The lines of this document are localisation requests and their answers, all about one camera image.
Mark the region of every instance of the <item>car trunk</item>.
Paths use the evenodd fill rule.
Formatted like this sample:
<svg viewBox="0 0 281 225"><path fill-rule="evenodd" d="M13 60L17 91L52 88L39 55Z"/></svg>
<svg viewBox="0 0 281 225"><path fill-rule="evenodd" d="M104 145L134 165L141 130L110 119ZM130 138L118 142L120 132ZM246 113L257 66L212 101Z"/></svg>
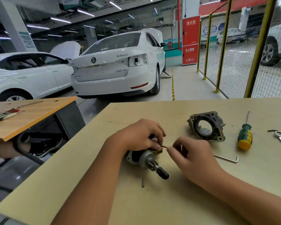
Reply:
<svg viewBox="0 0 281 225"><path fill-rule="evenodd" d="M130 51L123 48L82 55L71 60L77 81L101 80L126 76Z"/></svg>

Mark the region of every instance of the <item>yellow black floor tape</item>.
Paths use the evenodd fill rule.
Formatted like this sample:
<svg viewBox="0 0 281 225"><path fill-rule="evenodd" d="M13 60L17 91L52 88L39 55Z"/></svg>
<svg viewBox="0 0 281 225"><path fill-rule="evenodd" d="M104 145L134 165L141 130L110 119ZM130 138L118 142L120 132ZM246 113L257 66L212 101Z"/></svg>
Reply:
<svg viewBox="0 0 281 225"><path fill-rule="evenodd" d="M175 101L175 93L174 93L174 77L172 75L172 97L173 97L173 101Z"/></svg>

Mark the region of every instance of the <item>concrete floor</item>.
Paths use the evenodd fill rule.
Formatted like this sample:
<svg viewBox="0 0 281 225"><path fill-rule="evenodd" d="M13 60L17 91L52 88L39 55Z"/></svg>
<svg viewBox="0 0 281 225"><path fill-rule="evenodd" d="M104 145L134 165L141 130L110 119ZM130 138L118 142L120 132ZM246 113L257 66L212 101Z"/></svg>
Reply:
<svg viewBox="0 0 281 225"><path fill-rule="evenodd" d="M228 98L243 98L257 39L226 45L220 89ZM205 48L201 48L199 69L204 72ZM221 44L210 43L206 76L216 84ZM281 97L281 61L272 66L260 65L252 97Z"/></svg>
<svg viewBox="0 0 281 225"><path fill-rule="evenodd" d="M202 80L202 74L197 73L197 65L181 66L181 57L166 60L166 72L172 76L174 81L175 100L196 99L225 99L222 94L214 94L214 86L208 81ZM82 113L85 123L89 123L111 102L136 102L136 101L166 101L172 100L172 80L165 73L160 75L160 92L157 95L143 94L135 97L124 97L113 100L101 99L77 99L77 104ZM56 93L51 97L75 96L75 92L69 88ZM27 177L29 177L39 166L25 157L11 159L0 168L0 185L15 189ZM8 194L0 191L0 202Z"/></svg>

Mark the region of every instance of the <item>tail light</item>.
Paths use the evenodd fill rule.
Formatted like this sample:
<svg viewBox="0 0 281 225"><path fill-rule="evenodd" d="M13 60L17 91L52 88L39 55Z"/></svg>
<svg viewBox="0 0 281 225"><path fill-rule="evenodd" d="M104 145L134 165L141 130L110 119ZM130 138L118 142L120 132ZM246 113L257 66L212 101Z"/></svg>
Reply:
<svg viewBox="0 0 281 225"><path fill-rule="evenodd" d="M138 66L148 64L147 54L135 55L128 58L128 66Z"/></svg>

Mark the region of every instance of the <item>shoe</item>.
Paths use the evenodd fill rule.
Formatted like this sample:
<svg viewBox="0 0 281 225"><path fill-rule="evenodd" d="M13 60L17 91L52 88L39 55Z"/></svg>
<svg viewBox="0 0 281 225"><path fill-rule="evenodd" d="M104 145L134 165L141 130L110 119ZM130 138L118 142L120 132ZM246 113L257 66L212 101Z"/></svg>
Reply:
<svg viewBox="0 0 281 225"><path fill-rule="evenodd" d="M29 153L35 155L38 158L42 158L47 155L49 152L58 149L61 145L63 138L51 139L43 141L40 143L31 143L31 148Z"/></svg>

